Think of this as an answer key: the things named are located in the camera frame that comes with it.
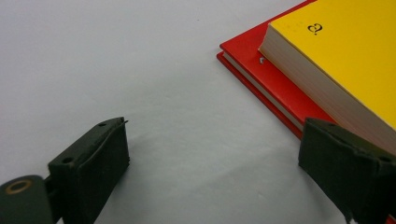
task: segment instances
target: white surface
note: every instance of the white surface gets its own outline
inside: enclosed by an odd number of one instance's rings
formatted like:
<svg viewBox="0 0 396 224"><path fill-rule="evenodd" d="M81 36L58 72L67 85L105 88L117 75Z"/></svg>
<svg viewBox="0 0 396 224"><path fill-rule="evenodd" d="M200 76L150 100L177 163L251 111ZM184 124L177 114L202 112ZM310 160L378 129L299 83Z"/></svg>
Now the white surface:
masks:
<svg viewBox="0 0 396 224"><path fill-rule="evenodd" d="M219 44L296 0L0 2L0 183L124 116L132 163L96 223L344 223L299 141Z"/></svg>

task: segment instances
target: red binder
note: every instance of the red binder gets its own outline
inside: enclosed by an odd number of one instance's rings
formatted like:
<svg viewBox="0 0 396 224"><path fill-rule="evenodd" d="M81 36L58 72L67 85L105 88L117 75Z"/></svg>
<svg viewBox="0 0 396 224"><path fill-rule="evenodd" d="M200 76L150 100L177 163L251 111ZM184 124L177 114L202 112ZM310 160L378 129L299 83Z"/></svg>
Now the red binder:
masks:
<svg viewBox="0 0 396 224"><path fill-rule="evenodd" d="M332 121L273 64L265 60L258 48L270 21L312 1L305 1L222 44L218 59L247 86L289 129L301 137L305 118Z"/></svg>

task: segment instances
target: book cover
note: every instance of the book cover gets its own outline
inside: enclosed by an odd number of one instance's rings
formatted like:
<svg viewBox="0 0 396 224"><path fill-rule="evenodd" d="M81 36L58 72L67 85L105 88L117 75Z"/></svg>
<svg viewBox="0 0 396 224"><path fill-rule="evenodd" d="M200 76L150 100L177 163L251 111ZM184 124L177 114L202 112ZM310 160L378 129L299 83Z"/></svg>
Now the book cover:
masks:
<svg viewBox="0 0 396 224"><path fill-rule="evenodd" d="M261 46L337 123L393 154L395 11L394 0L318 0L272 21Z"/></svg>
<svg viewBox="0 0 396 224"><path fill-rule="evenodd" d="M265 60L258 48L270 21L310 2L302 2L220 44L223 52L218 54L218 59L298 137L301 137L305 118L332 119L273 64Z"/></svg>

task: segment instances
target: black plastic part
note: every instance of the black plastic part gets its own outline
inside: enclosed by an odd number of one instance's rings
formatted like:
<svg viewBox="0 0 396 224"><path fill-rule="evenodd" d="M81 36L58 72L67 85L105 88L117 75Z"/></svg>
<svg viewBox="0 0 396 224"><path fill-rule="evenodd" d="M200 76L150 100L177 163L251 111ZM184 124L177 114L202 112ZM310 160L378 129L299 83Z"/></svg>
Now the black plastic part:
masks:
<svg viewBox="0 0 396 224"><path fill-rule="evenodd" d="M64 201L62 200L61 192L53 186L50 176L45 179L45 183L52 213L52 220L53 223L56 223L63 215Z"/></svg>
<svg viewBox="0 0 396 224"><path fill-rule="evenodd" d="M385 223L396 187L393 155L335 124L307 119L299 165L347 221Z"/></svg>
<svg viewBox="0 0 396 224"><path fill-rule="evenodd" d="M40 176L22 176L0 187L0 223L54 223L46 186Z"/></svg>
<svg viewBox="0 0 396 224"><path fill-rule="evenodd" d="M129 165L123 118L99 123L49 163L66 224L91 224Z"/></svg>

